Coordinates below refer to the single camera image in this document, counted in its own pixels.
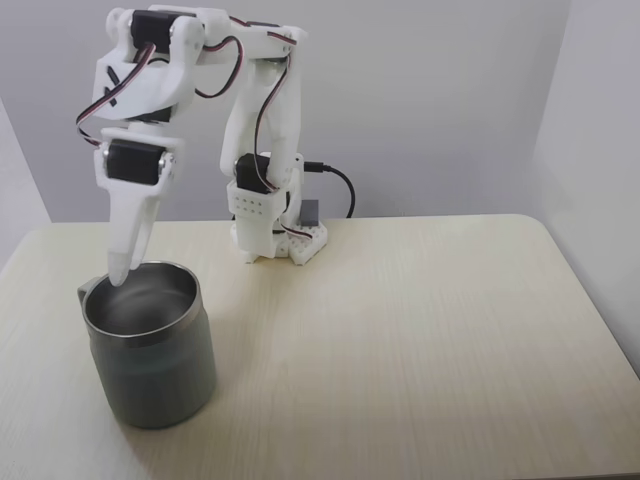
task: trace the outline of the wooden table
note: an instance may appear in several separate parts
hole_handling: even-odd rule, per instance
[[[160,223],[200,278],[219,385],[174,428],[111,415],[76,287],[106,225],[31,234],[0,278],[2,479],[502,479],[640,471],[640,382],[544,227],[329,221],[305,267],[228,222]]]

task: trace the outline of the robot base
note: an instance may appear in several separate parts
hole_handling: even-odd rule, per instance
[[[308,233],[312,235],[313,238],[307,239],[291,233],[279,234],[276,257],[289,257],[296,265],[304,265],[327,244],[329,237],[327,228],[322,223],[319,223],[317,227],[301,227],[300,225],[296,225],[293,228],[300,232]],[[237,245],[238,241],[235,225],[231,227],[231,238],[233,238],[233,242]],[[243,250],[240,250],[240,253],[242,254],[242,259],[245,263],[253,263],[259,257],[259,255],[245,252]]]

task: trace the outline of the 3d printed arm segment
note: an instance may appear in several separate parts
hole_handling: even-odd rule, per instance
[[[94,155],[96,180],[110,195],[111,282],[122,284],[129,269],[140,264],[160,199],[184,160],[182,140],[165,137],[160,125],[186,110],[194,92],[204,98],[223,94],[241,67],[248,71],[220,157],[221,170],[233,178],[227,191],[229,210],[236,215],[234,239],[253,259],[288,251],[283,231],[314,243],[315,251],[322,248],[326,230],[320,242],[296,230],[304,172],[297,154],[299,58],[306,33],[244,22],[224,10],[162,5],[113,10],[107,33],[115,47],[97,62],[94,103],[76,123],[85,139],[99,147]],[[230,62],[236,62],[236,68],[218,94],[196,90],[196,66]],[[102,130],[98,140],[80,129],[91,115],[130,123],[127,129]],[[257,154],[262,131],[270,134],[270,155]],[[304,255],[297,258],[296,263],[306,261],[301,260]]]

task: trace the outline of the cup rim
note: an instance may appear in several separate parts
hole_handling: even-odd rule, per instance
[[[162,327],[157,328],[155,330],[150,330],[148,332],[124,335],[124,334],[112,333],[112,332],[107,332],[105,330],[102,330],[96,327],[89,320],[86,307],[87,307],[87,300],[89,299],[91,293],[98,286],[100,286],[104,281],[108,281],[109,274],[107,273],[102,277],[98,278],[91,285],[91,287],[87,289],[87,293],[84,295],[84,298],[82,299],[82,316],[84,318],[84,322],[87,324],[89,335],[96,336],[100,339],[106,339],[112,343],[124,345],[127,347],[143,347],[143,346],[154,345],[156,343],[159,343],[162,340],[170,337],[176,331],[186,328],[198,316],[198,312],[200,310],[200,306],[202,303],[200,282],[198,281],[198,277],[196,277],[196,275],[191,270],[189,270],[187,267],[180,265],[178,263],[168,262],[164,260],[149,260],[146,262],[142,262],[140,264],[141,267],[143,265],[168,265],[170,267],[177,268],[179,270],[186,272],[193,279],[196,287],[195,296],[193,298],[193,301],[191,302],[191,305],[189,305],[189,308],[187,308],[187,310],[182,315],[180,315],[177,319],[175,319],[173,322],[168,323],[167,325],[163,325]]]

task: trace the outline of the black cable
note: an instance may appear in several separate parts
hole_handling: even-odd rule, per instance
[[[236,60],[236,64],[233,67],[233,70],[231,71],[231,75],[229,75],[229,79],[227,80],[227,83],[224,84],[224,86],[219,92],[214,94],[204,93],[196,88],[196,95],[198,95],[199,97],[207,98],[207,99],[219,97],[220,95],[225,94],[227,90],[229,90],[233,85],[233,83],[236,81],[236,78],[238,78],[238,73],[240,72],[240,68],[242,67],[242,60],[244,59],[244,48],[242,46],[242,42],[240,42],[240,40],[238,40],[237,37],[234,37],[233,35],[229,35],[224,40],[222,40],[219,44],[211,45],[211,46],[205,45],[202,47],[202,50],[204,50],[205,52],[218,52],[231,42],[235,42],[236,46],[238,47],[238,58]]]
[[[247,22],[243,22],[242,20],[240,20],[239,18],[236,18],[236,17],[229,16],[229,20],[231,20],[232,22],[239,23],[243,27],[250,27],[251,26]]]
[[[341,179],[343,179],[347,184],[347,187],[349,187],[349,193],[351,194],[351,205],[349,205],[349,213],[347,213],[347,218],[351,218],[351,216],[353,215],[353,210],[354,208],[356,208],[356,189],[353,188],[353,183],[351,183],[351,180],[349,180],[349,177],[347,177],[344,173],[342,173],[337,168],[333,168],[330,165],[325,165],[324,171],[335,173]]]
[[[262,122],[262,116],[266,112],[267,107],[269,106],[273,98],[277,95],[278,90],[280,90],[280,87],[282,86],[285,79],[287,78],[287,73],[289,73],[290,67],[291,67],[291,55],[287,56],[287,65],[284,67],[284,70],[282,71],[282,75],[280,75],[280,78],[278,79],[275,86],[273,87],[273,90],[271,90],[271,92],[267,96],[267,99],[262,104],[260,111],[258,112],[258,117],[256,118],[256,126],[253,132],[253,161],[256,166],[256,173],[258,174],[258,178],[260,179],[262,184],[265,187],[267,187],[267,189],[270,192],[275,192],[277,188],[274,187],[271,184],[271,182],[269,182],[269,180],[267,180],[266,178],[262,178],[262,175],[260,174],[260,170],[258,169],[258,135],[260,134],[260,123]]]
[[[353,210],[356,208],[356,189],[353,188],[353,183],[351,183],[349,177],[347,177],[337,168],[333,168],[331,165],[325,165],[322,162],[304,162],[304,171],[312,173],[335,173],[341,179],[343,179],[347,184],[347,187],[349,187],[349,193],[351,194],[351,205],[349,205],[349,213],[347,213],[347,218],[351,218],[351,216],[353,215]]]
[[[244,22],[246,23],[248,26],[250,27],[273,27],[273,28],[280,28],[280,25],[278,25],[277,23],[268,23],[268,22],[253,22],[253,21],[249,21],[249,22]]]
[[[88,143],[90,143],[94,147],[100,146],[100,140],[91,137],[91,135],[89,135],[80,127],[82,122],[84,122],[87,118],[100,110],[104,105],[110,103],[113,99],[120,95],[125,90],[125,88],[127,88],[129,84],[133,82],[136,77],[142,72],[142,70],[144,70],[144,68],[149,64],[149,62],[151,61],[151,57],[153,56],[155,51],[156,46],[153,43],[145,44],[144,48],[138,50],[138,53],[136,53],[136,56],[140,57],[138,64],[133,67],[131,72],[129,72],[124,80],[114,86],[112,90],[105,91],[105,94],[102,97],[93,102],[91,105],[85,108],[80,113],[80,115],[78,115],[78,117],[76,118],[76,128],[78,129],[78,133],[82,135],[82,137]]]
[[[293,38],[285,37],[284,35],[280,35],[279,33],[276,33],[276,32],[267,32],[267,36],[277,38],[278,40],[282,40],[283,42],[288,43],[289,45],[298,44],[297,40],[294,40]]]

